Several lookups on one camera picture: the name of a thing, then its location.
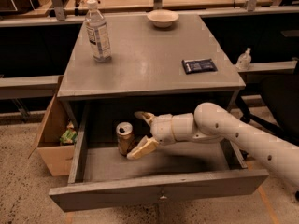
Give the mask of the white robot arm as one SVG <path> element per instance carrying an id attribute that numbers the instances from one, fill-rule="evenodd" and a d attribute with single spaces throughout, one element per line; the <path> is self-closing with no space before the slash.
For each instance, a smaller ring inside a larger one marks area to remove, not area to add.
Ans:
<path id="1" fill-rule="evenodd" d="M 299 148 L 270 133 L 250 126 L 213 103 L 202 103 L 192 113 L 156 116 L 137 111 L 135 116 L 150 126 L 150 137 L 143 137 L 127 154 L 137 160 L 159 145 L 177 142 L 208 143 L 223 138 L 246 150 L 254 159 L 280 177 L 299 186 Z"/>

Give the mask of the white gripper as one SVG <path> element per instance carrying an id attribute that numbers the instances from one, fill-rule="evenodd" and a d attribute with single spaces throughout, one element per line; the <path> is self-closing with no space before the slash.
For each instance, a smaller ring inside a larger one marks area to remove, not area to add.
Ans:
<path id="1" fill-rule="evenodd" d="M 154 138 L 148 138 L 145 135 L 137 144 L 134 144 L 127 154 L 128 160 L 138 160 L 150 154 L 159 143 L 170 145 L 176 142 L 192 141 L 197 131 L 193 113 L 166 114 L 155 117 L 150 112 L 136 111 L 134 115 L 150 126 L 150 132 Z"/>

